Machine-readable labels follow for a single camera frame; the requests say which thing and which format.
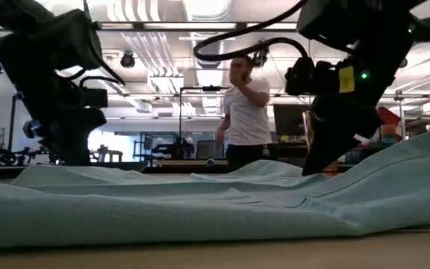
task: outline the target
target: yellow label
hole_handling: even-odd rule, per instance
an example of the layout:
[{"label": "yellow label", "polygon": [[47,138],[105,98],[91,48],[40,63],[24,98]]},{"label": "yellow label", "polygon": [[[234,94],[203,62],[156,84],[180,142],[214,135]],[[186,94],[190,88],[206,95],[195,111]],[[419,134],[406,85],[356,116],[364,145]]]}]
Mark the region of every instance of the yellow label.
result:
[{"label": "yellow label", "polygon": [[355,91],[355,68],[353,66],[340,69],[340,93]]}]

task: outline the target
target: white t-shirt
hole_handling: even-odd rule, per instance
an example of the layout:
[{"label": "white t-shirt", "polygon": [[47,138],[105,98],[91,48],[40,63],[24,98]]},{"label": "white t-shirt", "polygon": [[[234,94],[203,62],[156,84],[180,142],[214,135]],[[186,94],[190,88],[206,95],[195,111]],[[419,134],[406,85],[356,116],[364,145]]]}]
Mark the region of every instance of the white t-shirt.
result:
[{"label": "white t-shirt", "polygon": [[[247,87],[269,94],[266,79],[252,80]],[[272,143],[266,106],[259,108],[253,105],[236,87],[227,90],[223,106],[225,114],[230,114],[230,144],[252,146]]]}]

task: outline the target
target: teal fabric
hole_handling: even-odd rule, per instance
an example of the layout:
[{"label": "teal fabric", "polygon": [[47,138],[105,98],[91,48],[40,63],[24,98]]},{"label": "teal fabric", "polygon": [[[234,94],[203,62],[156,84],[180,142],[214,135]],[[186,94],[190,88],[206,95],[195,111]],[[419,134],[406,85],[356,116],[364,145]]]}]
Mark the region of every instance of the teal fabric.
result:
[{"label": "teal fabric", "polygon": [[31,167],[0,184],[0,247],[359,236],[430,224],[430,133],[329,178],[259,161],[224,176]]}]

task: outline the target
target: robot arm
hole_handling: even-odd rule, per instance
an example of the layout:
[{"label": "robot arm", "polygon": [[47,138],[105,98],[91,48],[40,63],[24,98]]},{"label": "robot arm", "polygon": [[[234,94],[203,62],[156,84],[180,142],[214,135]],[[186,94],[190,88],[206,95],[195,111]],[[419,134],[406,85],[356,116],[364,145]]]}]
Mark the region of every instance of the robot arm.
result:
[{"label": "robot arm", "polygon": [[[124,84],[102,60],[96,24],[81,10],[54,16],[33,0],[0,0],[0,26],[13,32],[0,38],[0,64],[33,118],[26,136],[41,137],[67,164],[89,164],[87,138],[106,123],[107,92],[72,80],[104,67],[114,78],[92,79]],[[70,78],[55,72],[76,66],[82,70]]]},{"label": "robot arm", "polygon": [[[376,113],[378,101],[393,83],[413,44],[430,42],[430,19],[418,19],[410,13],[425,1],[301,0],[270,21],[199,43],[194,55],[204,61],[222,61],[273,43],[289,43],[300,51],[301,58],[285,76],[285,91],[293,96],[315,96],[310,111],[314,139],[303,170],[304,175],[311,175],[357,146],[360,141],[356,135],[372,137],[382,124]],[[315,65],[299,43],[286,38],[266,40],[225,55],[199,53],[207,44],[265,28],[300,9],[297,31],[347,52],[345,60],[335,65],[323,61]]]}]

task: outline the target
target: ceiling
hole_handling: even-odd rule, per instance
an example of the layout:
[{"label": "ceiling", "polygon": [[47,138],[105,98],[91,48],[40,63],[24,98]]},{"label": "ceiling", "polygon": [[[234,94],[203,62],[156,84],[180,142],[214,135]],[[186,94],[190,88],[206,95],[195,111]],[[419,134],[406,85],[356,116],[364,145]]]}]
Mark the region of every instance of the ceiling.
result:
[{"label": "ceiling", "polygon": [[[40,0],[39,2],[56,14],[83,7],[82,0]],[[89,0],[88,4],[93,19],[102,22],[132,21],[134,19],[187,22],[199,21],[201,17],[209,22],[261,22],[283,13],[294,6],[296,2],[294,0]],[[416,7],[413,13],[420,17],[430,16],[430,1]],[[286,22],[296,22],[297,19],[298,14],[295,14]],[[299,41],[315,61],[323,60],[336,63],[346,56],[344,52],[330,49],[316,41],[306,40],[298,34],[287,33],[247,34],[234,40],[227,40],[216,49],[230,52],[253,45],[259,40],[280,36]],[[200,63],[197,63],[193,58],[193,44],[205,37],[190,32],[133,33],[125,36],[115,31],[99,32],[104,59],[126,81],[126,87],[123,88],[125,93],[150,94],[150,96],[132,96],[126,99],[112,96],[110,108],[106,110],[106,115],[113,118],[162,117],[161,115],[166,117],[168,114],[176,116],[178,114],[178,106],[175,103],[177,100],[166,97],[156,99],[157,94],[175,93],[181,85],[185,87],[207,86],[204,84],[208,83],[207,81],[213,82],[214,85],[229,86],[228,62],[223,62],[215,68],[202,69]],[[150,40],[154,38],[158,42],[153,41],[151,43]],[[134,67],[129,69],[121,67],[120,61],[124,52],[134,53],[136,58]],[[287,68],[292,67],[298,57],[299,53],[290,46],[271,46],[267,63],[263,68],[255,71],[255,77],[267,79],[272,87],[272,93],[283,93],[284,73]],[[403,93],[409,94],[430,93],[430,43],[415,46],[407,59],[408,66],[399,71],[395,82],[386,93],[393,94],[396,90],[402,90]],[[151,61],[155,64],[148,67]],[[157,78],[150,78],[154,76],[154,73],[149,70],[162,69],[165,72],[167,67],[172,67],[173,70],[178,71],[179,75],[176,80],[170,81],[174,76],[167,73],[159,74]],[[187,93],[200,92],[188,90]],[[309,100],[299,101],[296,98],[280,97],[273,98],[272,101],[298,103]],[[183,114],[187,116],[222,116],[222,109],[219,108],[222,102],[218,97],[190,97],[184,99],[183,103]],[[382,99],[381,103],[388,107],[396,105],[396,101],[392,98]],[[408,113],[421,113],[422,110],[419,108],[426,103],[430,103],[430,99],[406,99],[403,102],[403,107]],[[145,105],[144,108],[147,109],[143,111],[140,108],[141,104]]]}]

